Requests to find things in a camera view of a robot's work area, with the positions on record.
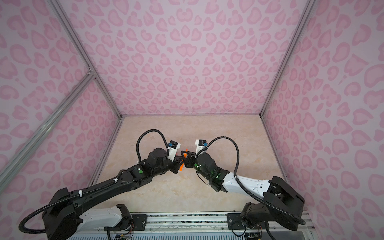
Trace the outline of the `orange marker pen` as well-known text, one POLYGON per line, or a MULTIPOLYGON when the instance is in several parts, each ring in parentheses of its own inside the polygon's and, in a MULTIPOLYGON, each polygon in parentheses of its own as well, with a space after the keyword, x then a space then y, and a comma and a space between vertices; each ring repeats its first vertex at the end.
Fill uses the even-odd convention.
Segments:
POLYGON ((185 151, 181 151, 181 157, 182 157, 182 164, 181 164, 181 166, 179 168, 180 172, 183 170, 183 167, 185 165, 185 160, 188 157, 188 149, 186 149, 185 151))

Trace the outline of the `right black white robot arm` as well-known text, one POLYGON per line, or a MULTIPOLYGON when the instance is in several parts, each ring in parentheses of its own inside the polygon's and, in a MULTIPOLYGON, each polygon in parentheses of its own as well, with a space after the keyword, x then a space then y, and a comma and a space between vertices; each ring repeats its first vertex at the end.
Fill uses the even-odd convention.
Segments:
POLYGON ((241 213, 245 227, 252 229, 261 222, 277 222, 282 227, 296 231, 305 225, 302 218, 305 200, 282 178, 257 180, 239 176, 240 157, 236 156, 235 170, 230 172, 217 166, 206 152, 182 151, 186 168, 193 168, 216 192, 249 196, 255 203, 247 203, 241 213))

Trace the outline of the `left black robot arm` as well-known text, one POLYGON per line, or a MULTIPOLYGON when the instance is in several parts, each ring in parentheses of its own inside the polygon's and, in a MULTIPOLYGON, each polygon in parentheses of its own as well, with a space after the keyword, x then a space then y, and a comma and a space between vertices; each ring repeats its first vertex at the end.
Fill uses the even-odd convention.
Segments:
POLYGON ((167 151, 157 148, 148 158, 128 169, 119 171, 116 177, 94 186, 69 191, 67 188, 58 190, 47 210, 43 212, 43 221, 49 240, 66 240, 78 230, 80 216, 94 206, 125 192, 134 191, 149 184, 155 176, 171 171, 177 174, 184 163, 185 155, 175 156, 171 161, 167 151))

